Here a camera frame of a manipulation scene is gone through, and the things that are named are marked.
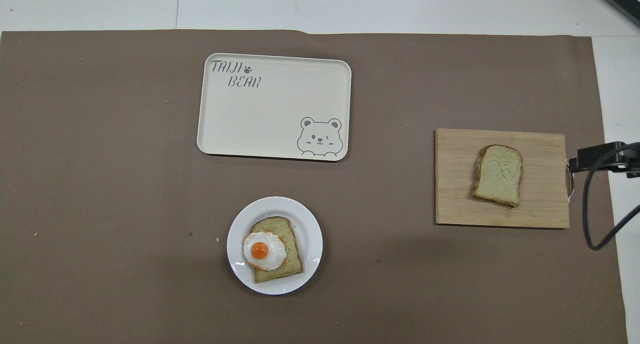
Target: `bear face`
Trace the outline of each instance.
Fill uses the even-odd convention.
[[[302,132],[297,139],[297,147],[302,151],[302,155],[336,157],[336,154],[343,150],[343,140],[339,132],[343,124],[338,119],[316,122],[311,117],[304,117],[300,126]]]

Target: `wooden cutting board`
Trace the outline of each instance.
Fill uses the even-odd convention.
[[[474,226],[569,228],[563,134],[494,130],[436,130],[436,223]],[[476,160],[490,144],[522,155],[519,206],[471,197]]]

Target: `egg yolk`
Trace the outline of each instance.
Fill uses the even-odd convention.
[[[251,246],[251,255],[255,259],[263,259],[269,253],[269,247],[263,242],[256,242]]]

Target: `fried egg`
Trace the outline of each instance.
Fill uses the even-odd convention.
[[[281,237],[272,232],[258,232],[244,238],[244,257],[256,269],[272,271],[282,265],[287,253]]]

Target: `toast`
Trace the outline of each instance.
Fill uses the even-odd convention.
[[[286,258],[282,265],[272,271],[253,269],[253,280],[256,283],[274,280],[293,274],[302,273],[302,262],[298,253],[298,243],[291,228],[291,222],[285,217],[269,217],[255,223],[251,228],[252,233],[270,231],[281,237],[285,246]]]
[[[473,198],[518,207],[522,156],[512,147],[492,144],[480,151],[475,164]]]

